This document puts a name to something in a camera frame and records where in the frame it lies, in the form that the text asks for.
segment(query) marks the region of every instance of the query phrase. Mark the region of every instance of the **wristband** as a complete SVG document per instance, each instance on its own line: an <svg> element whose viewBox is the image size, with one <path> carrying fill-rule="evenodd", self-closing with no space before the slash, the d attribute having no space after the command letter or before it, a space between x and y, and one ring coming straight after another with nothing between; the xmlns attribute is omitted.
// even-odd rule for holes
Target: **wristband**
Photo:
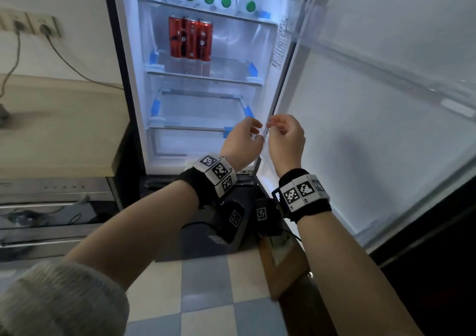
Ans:
<svg viewBox="0 0 476 336"><path fill-rule="evenodd" d="M200 158L193 168L182 172L178 179L195 189L200 208L216 203L237 182L233 167L224 157L214 153Z"/></svg>
<svg viewBox="0 0 476 336"><path fill-rule="evenodd" d="M283 217L296 223L306 215L331 210L329 195L318 178L301 168L290 170L280 178L273 198L278 202Z"/></svg>

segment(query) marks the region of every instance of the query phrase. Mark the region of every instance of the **countertop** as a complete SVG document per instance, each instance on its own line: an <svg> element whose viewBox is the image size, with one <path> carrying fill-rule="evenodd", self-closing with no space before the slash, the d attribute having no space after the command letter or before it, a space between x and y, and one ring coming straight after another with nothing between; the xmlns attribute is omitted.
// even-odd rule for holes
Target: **countertop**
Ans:
<svg viewBox="0 0 476 336"><path fill-rule="evenodd" d="M16 76L0 103L11 113L0 125L0 178L114 176L129 123L122 91Z"/></svg>

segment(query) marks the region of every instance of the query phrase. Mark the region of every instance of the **electrical cable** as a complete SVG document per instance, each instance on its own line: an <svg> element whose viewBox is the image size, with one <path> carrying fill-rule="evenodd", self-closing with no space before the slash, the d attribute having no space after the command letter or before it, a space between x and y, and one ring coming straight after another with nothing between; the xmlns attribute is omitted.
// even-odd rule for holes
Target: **electrical cable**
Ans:
<svg viewBox="0 0 476 336"><path fill-rule="evenodd" d="M211 229L213 229L215 226L212 225L211 223L208 223L208 222L190 222L190 223L187 223L186 225L184 225L181 229L184 229L185 227L188 227L189 225L207 225L208 227L210 227Z"/></svg>
<svg viewBox="0 0 476 336"><path fill-rule="evenodd" d="M13 68L10 69L10 71L7 73L7 75L5 76L5 79L3 79L3 82L1 84L1 92L0 92L0 98L3 97L3 95L5 95L5 85L7 85L7 80L8 78L10 78L10 76L13 74L13 72L15 71L15 69L18 67L18 64L20 63L20 49L21 49L21 41L20 41L20 31L19 29L17 29L15 31L15 34L17 35L17 40L18 40L18 46L17 46L17 59L15 60L15 65L13 66Z"/></svg>
<svg viewBox="0 0 476 336"><path fill-rule="evenodd" d="M43 35L45 35L45 37L48 39L48 42L50 43L51 47L53 48L53 50L55 51L56 55L59 56L61 58L61 60L67 65L69 66L72 70L74 70L81 78L83 79L86 79L92 83L96 83L96 84L99 84L101 86L109 86L110 88L115 88L115 89L119 89L119 90L124 90L123 88L121 88L120 86L111 86L109 84L105 84L105 83L101 83L101 82L97 82L95 80L92 80L92 79L89 79L87 76L84 76L83 74L81 74L79 71L77 71L69 62L66 61L65 58L63 58L63 56L58 52L58 50L56 50L55 46L53 45L53 43L51 42L51 38L50 38L50 35L48 34L48 32L51 32L51 30L49 28L47 28L48 30L47 31L42 31Z"/></svg>
<svg viewBox="0 0 476 336"><path fill-rule="evenodd" d="M297 239L299 242L302 243L301 238L299 238L298 236L296 236L294 233L292 233L292 232L290 232L290 231L287 231L287 230L285 230L285 229L283 229L283 228L281 229L281 231L284 231L284 232L286 232L286 233L289 233L291 236L293 236L295 239Z"/></svg>

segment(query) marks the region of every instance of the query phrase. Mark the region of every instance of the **sleeve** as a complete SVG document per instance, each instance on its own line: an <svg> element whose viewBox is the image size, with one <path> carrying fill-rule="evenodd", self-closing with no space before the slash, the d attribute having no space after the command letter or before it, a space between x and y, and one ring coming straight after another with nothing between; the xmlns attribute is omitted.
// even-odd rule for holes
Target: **sleeve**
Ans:
<svg viewBox="0 0 476 336"><path fill-rule="evenodd" d="M0 297L7 335L123 335L129 303L107 276L75 263L42 262Z"/></svg>

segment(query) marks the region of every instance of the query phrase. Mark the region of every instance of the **beverage can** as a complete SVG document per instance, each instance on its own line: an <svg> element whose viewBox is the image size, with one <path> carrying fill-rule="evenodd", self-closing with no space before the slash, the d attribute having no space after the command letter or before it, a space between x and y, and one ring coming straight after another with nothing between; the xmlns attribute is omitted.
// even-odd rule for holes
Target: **beverage can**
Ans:
<svg viewBox="0 0 476 336"><path fill-rule="evenodd" d="M204 62L209 62L213 38L213 24L211 21L200 20L199 26L199 59Z"/></svg>
<svg viewBox="0 0 476 336"><path fill-rule="evenodd" d="M182 58L185 56L184 19L175 15L169 16L170 56Z"/></svg>
<svg viewBox="0 0 476 336"><path fill-rule="evenodd" d="M184 18L185 24L185 57L187 59L198 59L199 47L199 20L189 17Z"/></svg>

